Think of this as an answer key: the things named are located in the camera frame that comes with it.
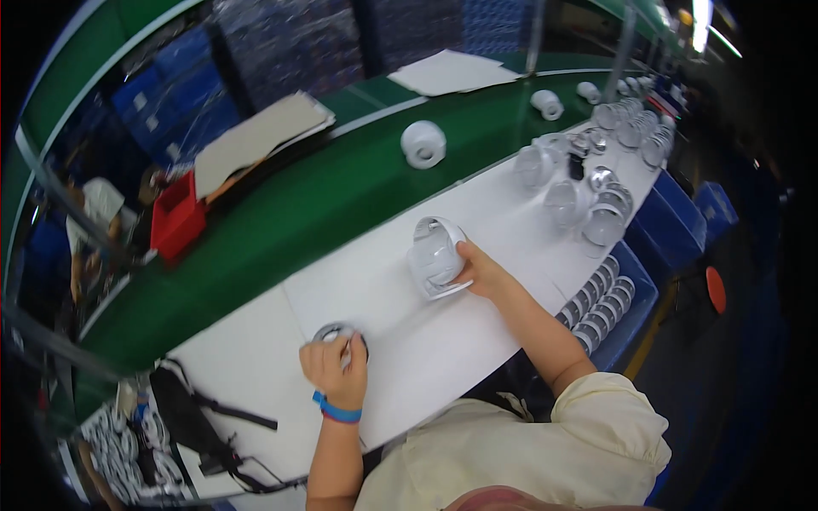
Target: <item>right hand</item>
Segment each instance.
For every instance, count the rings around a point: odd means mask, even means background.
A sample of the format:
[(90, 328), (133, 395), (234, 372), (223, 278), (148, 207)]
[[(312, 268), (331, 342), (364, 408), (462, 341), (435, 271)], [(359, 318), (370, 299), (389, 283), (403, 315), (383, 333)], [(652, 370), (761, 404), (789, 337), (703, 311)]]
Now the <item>right hand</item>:
[(458, 241), (455, 249), (465, 259), (465, 267), (452, 282), (460, 284), (473, 280), (469, 291), (489, 300), (497, 298), (509, 283), (514, 282), (514, 277), (473, 241)]
[(83, 288), (77, 279), (71, 279), (71, 299), (74, 303), (79, 303), (83, 299)]
[[(347, 343), (352, 360), (341, 369)], [(339, 335), (331, 343), (322, 340), (299, 350), (301, 370), (326, 401), (341, 410), (360, 410), (366, 394), (366, 346), (356, 332), (352, 340)]]

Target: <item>fluorescent light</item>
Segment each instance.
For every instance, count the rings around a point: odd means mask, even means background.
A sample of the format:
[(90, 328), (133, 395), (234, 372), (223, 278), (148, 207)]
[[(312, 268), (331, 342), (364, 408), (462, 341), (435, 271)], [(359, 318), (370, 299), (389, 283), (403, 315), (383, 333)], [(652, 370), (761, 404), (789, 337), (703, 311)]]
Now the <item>fluorescent light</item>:
[(693, 0), (693, 49), (704, 52), (708, 44), (708, 26), (713, 16), (711, 0)]
[(716, 37), (718, 37), (719, 39), (721, 39), (721, 42), (722, 42), (722, 43), (724, 43), (725, 45), (727, 45), (727, 47), (728, 47), (728, 48), (729, 48), (729, 49), (730, 49), (730, 50), (731, 50), (733, 53), (735, 53), (735, 55), (736, 55), (737, 57), (741, 58), (741, 54), (739, 53), (739, 51), (738, 51), (737, 49), (735, 49), (735, 46), (733, 46), (733, 43), (731, 43), (730, 41), (728, 41), (728, 40), (727, 40), (727, 38), (726, 38), (726, 37), (724, 37), (723, 35), (721, 35), (721, 32), (719, 32), (718, 30), (714, 29), (714, 28), (713, 28), (713, 25), (710, 25), (710, 31), (711, 31), (711, 32), (713, 32), (713, 33), (716, 35)]

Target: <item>blue wristband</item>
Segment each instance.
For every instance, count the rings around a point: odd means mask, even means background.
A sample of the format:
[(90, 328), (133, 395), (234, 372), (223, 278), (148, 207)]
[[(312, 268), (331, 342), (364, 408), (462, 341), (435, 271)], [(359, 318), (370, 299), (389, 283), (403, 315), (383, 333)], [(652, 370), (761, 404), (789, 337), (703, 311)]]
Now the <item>blue wristband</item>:
[(312, 394), (312, 400), (318, 403), (318, 406), (321, 407), (321, 411), (330, 419), (349, 424), (355, 424), (361, 421), (362, 410), (341, 410), (340, 408), (335, 408), (326, 402), (326, 396), (318, 391)]

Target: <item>ceiling light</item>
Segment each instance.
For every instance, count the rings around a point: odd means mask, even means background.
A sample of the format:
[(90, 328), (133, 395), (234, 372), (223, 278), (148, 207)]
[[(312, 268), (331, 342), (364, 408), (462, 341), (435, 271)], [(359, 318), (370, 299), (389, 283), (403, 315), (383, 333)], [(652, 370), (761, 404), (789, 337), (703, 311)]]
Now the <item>ceiling light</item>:
[(708, 43), (708, 27), (713, 14), (713, 2), (710, 0), (693, 0), (693, 49), (704, 52)]

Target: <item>person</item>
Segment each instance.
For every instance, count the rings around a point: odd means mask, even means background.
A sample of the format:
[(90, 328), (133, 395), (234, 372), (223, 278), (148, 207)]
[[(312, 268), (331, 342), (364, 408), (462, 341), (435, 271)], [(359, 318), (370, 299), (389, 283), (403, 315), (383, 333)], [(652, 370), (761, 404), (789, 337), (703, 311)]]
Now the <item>person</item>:
[[(530, 424), (499, 406), (461, 398), (411, 430), (362, 481), (357, 422), (325, 412), (307, 510), (641, 509), (670, 460), (662, 438), (667, 420), (624, 376), (597, 372), (571, 332), (477, 245), (461, 241), (456, 250), (466, 260), (456, 281), (474, 280), (469, 290), (492, 301), (553, 390), (551, 422)], [(352, 360), (341, 369), (347, 345)], [(309, 343), (299, 358), (328, 404), (362, 408), (360, 334)]]
[[(119, 241), (123, 232), (122, 210), (125, 198), (107, 179), (94, 177), (81, 188), (74, 179), (63, 178), (69, 197), (85, 212), (92, 222), (104, 230), (112, 240)], [(84, 271), (96, 271), (100, 266), (99, 247), (83, 260), (83, 248), (92, 243), (88, 233), (70, 216), (65, 218), (65, 233), (71, 251), (71, 298), (78, 303), (83, 296), (81, 280)]]

